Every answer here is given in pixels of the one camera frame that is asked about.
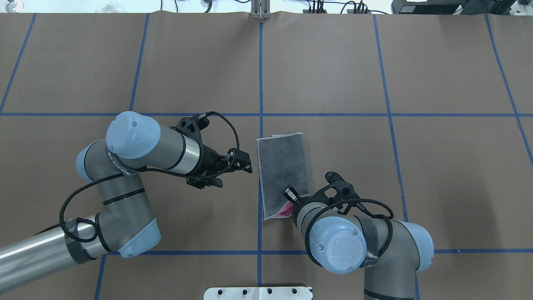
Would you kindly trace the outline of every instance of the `black electrical wire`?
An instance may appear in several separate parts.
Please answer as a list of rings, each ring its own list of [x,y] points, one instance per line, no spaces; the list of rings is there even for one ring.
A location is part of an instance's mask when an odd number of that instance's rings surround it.
[[[353,10],[355,11],[356,10],[356,5],[357,5],[356,2],[355,1],[348,1],[348,2],[344,3],[344,6],[342,6],[342,9],[341,9],[340,13],[342,13],[344,11],[344,8],[350,3],[353,3]]]
[[[63,203],[63,206],[61,207],[61,210],[59,211],[59,226],[61,226],[61,229],[63,229],[63,232],[69,238],[71,238],[71,239],[73,239],[75,241],[81,242],[81,243],[88,243],[88,242],[94,241],[98,237],[98,233],[97,233],[97,230],[96,230],[96,224],[93,221],[89,220],[89,219],[77,218],[78,222],[82,221],[83,223],[88,223],[88,224],[93,225],[93,227],[94,227],[94,235],[92,237],[90,237],[89,239],[82,239],[82,238],[74,235],[72,232],[70,232],[67,229],[67,226],[66,226],[65,220],[64,220],[65,210],[67,209],[68,204],[74,198],[74,196],[76,196],[77,194],[81,193],[82,191],[90,188],[91,186],[97,185],[97,184],[102,183],[104,181],[108,181],[108,180],[112,180],[112,179],[115,179],[115,178],[119,178],[119,177],[122,177],[122,176],[124,176],[124,174],[119,173],[119,174],[111,175],[111,176],[106,177],[106,178],[98,179],[96,181],[93,181],[93,182],[91,182],[91,183],[89,183],[87,185],[84,185],[84,186],[80,187],[79,189],[74,191],[70,196],[68,196],[68,198]]]
[[[332,2],[332,1],[323,1],[323,3],[334,3],[334,4],[345,4],[344,2]]]
[[[229,127],[233,131],[233,134],[235,135],[235,143],[237,144],[237,147],[236,147],[236,150],[235,150],[233,158],[231,159],[231,161],[228,163],[228,165],[224,169],[222,169],[221,171],[217,172],[216,174],[203,175],[203,176],[187,176],[187,175],[178,174],[178,173],[174,173],[174,172],[170,172],[170,171],[162,170],[162,169],[155,169],[155,168],[141,168],[141,169],[137,169],[136,171],[138,171],[138,172],[159,172],[159,173],[164,173],[164,174],[168,174],[168,175],[172,175],[172,176],[176,176],[176,177],[183,177],[183,178],[189,178],[189,179],[209,179],[209,178],[214,178],[214,177],[217,177],[219,175],[222,175],[222,174],[226,173],[226,171],[228,171],[231,168],[231,166],[235,163],[237,157],[239,156],[239,151],[240,151],[239,136],[238,136],[237,130],[235,129],[233,124],[231,124],[231,122],[225,116],[223,116],[221,113],[218,113],[218,112],[207,112],[207,113],[205,113],[205,117],[209,117],[209,116],[212,116],[212,115],[216,115],[216,116],[220,117],[222,120],[224,120],[229,125]],[[69,238],[71,238],[71,239],[73,239],[75,241],[82,242],[82,243],[88,243],[88,242],[94,241],[98,237],[98,230],[97,230],[97,227],[96,227],[96,223],[91,221],[91,220],[89,220],[89,219],[84,219],[84,218],[77,218],[76,219],[76,224],[77,223],[87,223],[87,224],[90,224],[90,225],[92,225],[94,227],[94,235],[92,237],[88,238],[88,239],[82,239],[82,238],[74,235],[72,232],[70,232],[68,230],[68,228],[66,226],[66,222],[64,220],[65,210],[67,209],[68,204],[74,198],[74,196],[76,196],[77,194],[81,193],[82,191],[84,191],[84,190],[86,190],[86,189],[88,189],[88,188],[90,188],[92,186],[95,186],[95,185],[97,185],[99,183],[102,183],[104,181],[116,179],[116,178],[119,178],[119,177],[122,177],[122,176],[124,176],[124,174],[118,173],[118,174],[111,175],[111,176],[108,176],[108,177],[105,177],[105,178],[102,178],[102,179],[98,179],[98,180],[93,181],[93,182],[91,182],[89,184],[86,184],[86,185],[80,187],[79,189],[77,189],[76,191],[74,191],[70,196],[68,196],[68,198],[63,203],[63,206],[61,207],[61,210],[59,211],[59,223],[56,224],[56,225],[50,226],[50,227],[46,228],[45,230],[40,231],[39,233],[43,233],[43,232],[46,232],[48,230],[51,230],[51,229],[54,229],[54,228],[57,228],[57,227],[61,227],[63,232],[67,236],[69,236]]]
[[[213,0],[209,0],[209,4],[207,5],[207,10],[204,13],[208,13],[211,11],[211,8],[213,7]]]
[[[237,144],[237,147],[236,147],[236,151],[235,151],[235,156],[231,159],[230,163],[224,168],[222,169],[222,171],[214,174],[214,175],[204,175],[204,176],[187,176],[187,175],[183,175],[183,174],[178,174],[178,173],[174,173],[174,172],[170,172],[170,171],[167,171],[167,170],[162,170],[162,169],[155,169],[155,168],[144,168],[144,169],[139,169],[137,170],[138,172],[159,172],[159,173],[164,173],[164,174],[168,174],[168,175],[172,175],[172,176],[176,176],[176,177],[183,177],[183,178],[190,178],[190,179],[209,179],[209,178],[214,178],[214,177],[217,177],[219,175],[222,175],[224,173],[226,173],[226,171],[228,171],[231,166],[235,163],[235,160],[237,159],[237,156],[239,155],[239,151],[240,151],[240,142],[239,142],[239,136],[237,135],[237,130],[235,129],[235,127],[233,126],[233,124],[231,124],[231,122],[226,119],[225,116],[223,116],[221,113],[217,113],[217,112],[208,112],[206,113],[206,117],[209,117],[211,115],[217,115],[219,116],[222,120],[224,120],[228,125],[229,127],[231,128],[231,130],[233,131],[233,134],[235,135],[235,143]]]
[[[382,219],[387,224],[387,230],[389,232],[387,234],[387,239],[385,240],[385,243],[383,244],[383,246],[381,246],[381,248],[378,251],[378,257],[381,257],[385,253],[385,251],[387,251],[387,248],[389,247],[389,245],[390,245],[390,243],[392,241],[393,229],[392,229],[391,219],[394,218],[394,213],[392,212],[391,208],[389,206],[387,206],[387,204],[385,204],[383,202],[380,202],[380,201],[377,201],[377,200],[373,200],[373,199],[345,199],[345,200],[333,203],[331,205],[328,205],[328,206],[324,207],[315,216],[313,216],[313,218],[309,222],[309,225],[307,226],[307,229],[305,230],[304,243],[305,243],[305,251],[307,252],[307,256],[309,256],[311,261],[313,261],[315,264],[317,264],[317,265],[319,265],[321,267],[322,267],[322,265],[313,257],[313,254],[311,253],[311,248],[309,247],[309,234],[311,233],[311,228],[313,227],[313,225],[317,221],[317,219],[322,214],[324,214],[326,211],[328,211],[330,209],[333,209],[333,208],[336,208],[338,206],[344,205],[344,204],[348,204],[348,203],[354,203],[354,204],[357,204],[357,203],[372,203],[372,204],[376,204],[376,205],[379,205],[379,206],[383,207],[389,213],[389,216],[385,216],[385,215],[381,215],[381,214],[374,215],[370,211],[368,211],[368,209],[366,209],[365,206],[362,206],[362,208],[358,207],[362,212],[367,214],[369,217],[375,218],[375,219]]]
[[[360,13],[366,13],[366,12],[379,12],[379,13],[382,13],[382,14],[388,14],[384,11],[376,11],[376,10],[364,10],[364,11],[361,11]]]
[[[367,10],[367,9],[368,9],[368,6],[365,3],[363,3],[363,1],[361,0],[359,4],[357,5],[357,8],[353,10],[353,13],[361,13],[361,11]]]

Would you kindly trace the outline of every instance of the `gray towel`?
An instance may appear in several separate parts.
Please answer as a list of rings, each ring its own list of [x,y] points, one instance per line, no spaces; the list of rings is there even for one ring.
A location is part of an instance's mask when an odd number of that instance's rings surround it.
[[[287,218],[292,213],[292,203],[281,191],[291,185],[301,196],[309,195],[303,134],[297,132],[257,139],[257,154],[264,220]]]

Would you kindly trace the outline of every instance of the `blue tape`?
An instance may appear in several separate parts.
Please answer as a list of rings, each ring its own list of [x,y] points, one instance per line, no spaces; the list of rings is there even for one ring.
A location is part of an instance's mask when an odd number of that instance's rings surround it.
[[[263,26],[259,23],[259,137],[263,137]],[[263,257],[263,195],[261,181],[258,184],[257,193],[257,286],[262,285],[262,261]]]
[[[264,250],[263,255],[307,255],[305,250]]]
[[[435,254],[471,254],[471,253],[533,253],[531,248],[510,249],[435,249]]]
[[[22,47],[20,48],[19,56],[17,57],[17,61],[15,62],[15,66],[13,67],[13,72],[11,72],[11,77],[9,77],[9,82],[7,83],[7,87],[5,88],[4,98],[2,98],[2,103],[0,104],[0,113],[4,110],[4,105],[7,101],[9,89],[11,88],[11,84],[15,79],[15,74],[17,73],[17,69],[19,68],[20,60],[22,59],[22,54],[24,53],[24,49],[26,48],[26,44],[28,43],[28,39],[30,38],[31,30],[33,29],[33,24],[35,23],[36,18],[37,14],[34,13],[34,16],[30,22],[30,26],[28,27],[28,32],[26,32],[26,37],[24,38],[24,42],[22,43]]]
[[[106,256],[107,255],[102,255],[102,258],[100,261],[100,270],[98,271],[98,281],[96,282],[96,291],[94,292],[94,300],[98,300],[98,298],[100,298],[100,288],[102,286],[103,269],[106,265]]]
[[[415,297],[416,300],[422,300],[420,298],[420,289],[418,288],[418,275],[415,273]]]
[[[511,88],[509,87],[509,83],[507,82],[507,77],[505,76],[505,72],[503,71],[502,62],[500,61],[498,50],[496,49],[496,43],[494,42],[494,36],[492,35],[492,28],[490,27],[490,21],[489,21],[488,14],[485,14],[485,22],[487,23],[487,29],[489,30],[490,42],[492,43],[492,49],[494,50],[494,56],[496,57],[496,62],[498,63],[500,73],[502,74],[503,83],[505,84],[505,89],[507,90],[509,101],[511,102],[511,106],[513,107],[514,115],[516,117],[516,122],[518,124],[518,128],[520,129],[520,134],[522,135],[524,145],[526,146],[526,151],[529,156],[529,162],[531,163],[531,166],[533,167],[533,155],[531,154],[531,148],[529,148],[528,139],[526,137],[526,133],[524,132],[524,128],[522,127],[522,122],[520,121],[518,110],[516,109],[516,104],[514,103],[513,94],[511,93]]]
[[[135,104],[135,93],[137,91],[137,81],[139,80],[139,72],[141,71],[142,54],[144,52],[144,41],[146,40],[146,31],[148,29],[148,21],[150,20],[150,14],[146,14],[146,20],[144,21],[144,31],[142,33],[141,50],[139,50],[139,60],[137,61],[137,70],[135,71],[135,80],[133,81],[132,99],[130,101],[130,110],[133,110]]]
[[[383,67],[383,56],[381,54],[381,44],[379,42],[379,32],[378,32],[379,30],[377,28],[376,15],[373,14],[372,16],[374,18],[374,31],[376,32],[376,43],[377,43],[377,53],[379,56],[379,67],[381,68],[381,79],[383,81],[383,92],[385,93],[385,103],[387,105],[389,127],[391,130],[392,150],[394,151],[394,161],[396,162],[396,173],[398,176],[398,183],[400,184],[403,219],[404,221],[409,222],[409,217],[407,216],[407,205],[405,203],[405,193],[403,192],[403,180],[401,178],[400,160],[398,158],[398,148],[396,147],[396,136],[394,134],[394,125],[392,123],[391,104],[389,102],[389,91],[387,89],[387,80],[385,78],[385,68]]]
[[[113,251],[108,255],[120,255]],[[203,255],[257,255],[257,250],[157,250],[146,251],[139,255],[145,256],[203,256]]]
[[[1,116],[116,116],[119,113],[0,113]],[[145,116],[192,116],[198,113],[140,113]],[[233,117],[388,117],[386,113],[222,113]],[[391,113],[393,117],[515,117],[515,114]],[[533,117],[533,114],[518,114]]]

